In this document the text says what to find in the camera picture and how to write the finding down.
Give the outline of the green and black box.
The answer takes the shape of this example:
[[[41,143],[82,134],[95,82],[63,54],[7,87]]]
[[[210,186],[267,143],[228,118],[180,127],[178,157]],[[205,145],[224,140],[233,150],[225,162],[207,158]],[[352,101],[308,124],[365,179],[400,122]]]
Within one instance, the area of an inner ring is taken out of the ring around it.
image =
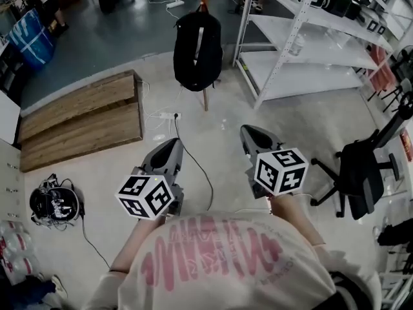
[[[338,17],[355,20],[361,11],[358,0],[325,0],[322,9]]]

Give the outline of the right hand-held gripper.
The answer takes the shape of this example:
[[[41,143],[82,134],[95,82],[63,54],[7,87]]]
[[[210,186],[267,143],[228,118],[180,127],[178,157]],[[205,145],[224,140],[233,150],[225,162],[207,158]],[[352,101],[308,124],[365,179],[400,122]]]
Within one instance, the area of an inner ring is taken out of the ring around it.
[[[240,138],[245,154],[251,155],[252,168],[246,175],[254,198],[288,194],[303,187],[309,162],[297,148],[282,149],[283,142],[275,134],[253,125],[242,125]]]

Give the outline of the person's left forearm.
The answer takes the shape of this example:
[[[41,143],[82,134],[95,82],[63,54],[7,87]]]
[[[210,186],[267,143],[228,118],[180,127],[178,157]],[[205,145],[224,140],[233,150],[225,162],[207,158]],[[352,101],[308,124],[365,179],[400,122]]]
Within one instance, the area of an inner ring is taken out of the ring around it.
[[[166,218],[164,216],[160,216],[156,220],[139,220],[110,266],[110,271],[128,274],[142,243],[151,232],[163,225],[165,220]]]

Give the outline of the wooden plank platform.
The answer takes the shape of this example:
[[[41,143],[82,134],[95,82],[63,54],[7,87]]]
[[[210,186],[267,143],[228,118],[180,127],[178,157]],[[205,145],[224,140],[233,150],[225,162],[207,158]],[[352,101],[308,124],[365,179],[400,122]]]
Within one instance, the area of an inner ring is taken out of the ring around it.
[[[20,170],[31,172],[143,139],[140,77],[120,72],[57,98],[20,124]]]

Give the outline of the white drawer cabinet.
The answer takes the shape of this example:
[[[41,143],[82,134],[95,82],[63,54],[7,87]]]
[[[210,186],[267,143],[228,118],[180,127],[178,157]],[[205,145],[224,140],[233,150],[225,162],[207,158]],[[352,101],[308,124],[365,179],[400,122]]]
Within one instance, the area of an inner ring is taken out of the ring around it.
[[[20,151],[0,138],[0,220],[25,218],[24,178]]]

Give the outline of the black floor fan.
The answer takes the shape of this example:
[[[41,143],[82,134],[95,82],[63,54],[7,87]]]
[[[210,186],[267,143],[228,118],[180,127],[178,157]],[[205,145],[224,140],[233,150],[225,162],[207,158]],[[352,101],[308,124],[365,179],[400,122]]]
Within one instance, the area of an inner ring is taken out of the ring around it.
[[[413,84],[413,45],[401,49],[391,70],[399,82],[407,78]]]

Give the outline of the person's right forearm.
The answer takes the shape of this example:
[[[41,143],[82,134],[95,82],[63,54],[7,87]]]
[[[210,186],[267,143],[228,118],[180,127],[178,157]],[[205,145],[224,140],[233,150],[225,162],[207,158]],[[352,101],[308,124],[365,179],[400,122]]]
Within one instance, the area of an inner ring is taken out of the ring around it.
[[[268,200],[270,202],[272,214],[290,223],[311,245],[318,246],[324,244],[321,235],[308,219],[304,210],[293,195],[271,195]]]

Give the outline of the black metal stool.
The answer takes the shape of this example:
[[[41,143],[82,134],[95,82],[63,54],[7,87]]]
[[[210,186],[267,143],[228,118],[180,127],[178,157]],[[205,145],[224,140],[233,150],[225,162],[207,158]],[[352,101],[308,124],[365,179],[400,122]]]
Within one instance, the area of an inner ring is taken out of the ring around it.
[[[380,96],[380,94],[383,92],[383,90],[380,90],[378,92],[374,92],[367,99],[367,101],[370,102],[370,100],[372,98],[374,98],[375,96],[377,96],[381,100],[385,100],[389,96],[392,96],[392,99],[391,99],[390,103],[383,109],[383,112],[386,112],[390,108],[390,106],[393,104],[393,102],[399,101],[399,96],[400,95],[402,95],[406,92],[409,92],[410,90],[411,90],[410,80],[409,80],[409,78],[405,78],[399,83],[399,85],[394,90],[391,90],[390,92],[387,91],[387,94],[385,94],[383,97]]]

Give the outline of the black office chair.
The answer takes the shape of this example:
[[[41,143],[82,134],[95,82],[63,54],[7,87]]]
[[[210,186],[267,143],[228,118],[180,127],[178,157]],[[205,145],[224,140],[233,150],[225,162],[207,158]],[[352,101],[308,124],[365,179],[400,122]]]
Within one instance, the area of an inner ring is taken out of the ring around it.
[[[345,216],[345,200],[348,200],[355,220],[374,212],[375,204],[384,193],[381,171],[391,169],[395,179],[399,179],[394,155],[390,154],[388,161],[379,163],[374,151],[384,147],[403,122],[411,117],[413,117],[412,91],[403,95],[396,113],[383,129],[376,129],[369,138],[345,145],[341,151],[335,153],[336,158],[340,159],[338,174],[320,160],[312,158],[311,164],[320,166],[333,180],[334,186],[320,200],[312,198],[310,205],[317,207],[333,194],[338,193],[340,208],[336,212],[338,218]]]

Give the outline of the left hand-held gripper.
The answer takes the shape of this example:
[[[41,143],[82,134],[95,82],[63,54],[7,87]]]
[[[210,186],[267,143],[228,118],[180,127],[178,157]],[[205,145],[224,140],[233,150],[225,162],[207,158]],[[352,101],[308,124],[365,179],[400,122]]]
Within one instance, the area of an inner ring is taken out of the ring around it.
[[[164,141],[145,156],[141,167],[124,177],[115,197],[130,216],[156,220],[181,214],[183,188],[169,173],[181,170],[183,150],[179,138]]]

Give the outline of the person's white printed shirt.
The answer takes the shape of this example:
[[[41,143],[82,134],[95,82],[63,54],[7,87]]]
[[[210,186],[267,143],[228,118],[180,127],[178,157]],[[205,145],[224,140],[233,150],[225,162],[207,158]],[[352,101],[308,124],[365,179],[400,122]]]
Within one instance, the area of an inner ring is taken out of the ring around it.
[[[110,271],[84,310],[380,310],[370,273],[258,212],[170,220],[127,273]]]

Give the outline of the white metal shelving unit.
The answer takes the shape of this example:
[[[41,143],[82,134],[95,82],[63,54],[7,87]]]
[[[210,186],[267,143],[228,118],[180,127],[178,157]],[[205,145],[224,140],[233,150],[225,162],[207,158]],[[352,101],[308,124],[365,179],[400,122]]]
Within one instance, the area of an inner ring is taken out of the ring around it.
[[[255,99],[263,102],[342,88],[359,88],[381,67],[372,45],[385,49],[390,65],[399,43],[413,31],[413,0],[358,0],[355,20],[338,17],[312,0],[264,0],[256,13],[245,0],[233,64]],[[382,35],[367,30],[370,20],[386,21]],[[297,34],[305,38],[298,56],[288,53]]]

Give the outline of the white table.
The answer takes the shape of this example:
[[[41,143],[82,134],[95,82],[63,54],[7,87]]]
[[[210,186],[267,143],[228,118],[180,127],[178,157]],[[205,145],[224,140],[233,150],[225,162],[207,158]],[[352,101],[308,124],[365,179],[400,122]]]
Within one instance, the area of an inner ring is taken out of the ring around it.
[[[0,138],[13,144],[20,117],[20,107],[0,90]]]

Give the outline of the pack of water bottles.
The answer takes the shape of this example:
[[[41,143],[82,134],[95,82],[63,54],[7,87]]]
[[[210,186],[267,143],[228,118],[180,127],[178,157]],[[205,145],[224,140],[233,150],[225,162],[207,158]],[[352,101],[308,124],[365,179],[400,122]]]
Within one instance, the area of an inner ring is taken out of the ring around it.
[[[0,220],[0,264],[12,285],[40,273],[32,238],[22,223]]]

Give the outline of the black backpack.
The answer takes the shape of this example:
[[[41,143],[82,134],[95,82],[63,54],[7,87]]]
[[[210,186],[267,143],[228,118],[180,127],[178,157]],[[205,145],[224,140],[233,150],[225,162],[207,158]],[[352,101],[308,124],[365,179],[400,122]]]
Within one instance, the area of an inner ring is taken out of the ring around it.
[[[208,12],[195,11],[176,21],[175,79],[200,92],[216,81],[223,64],[221,23]]]

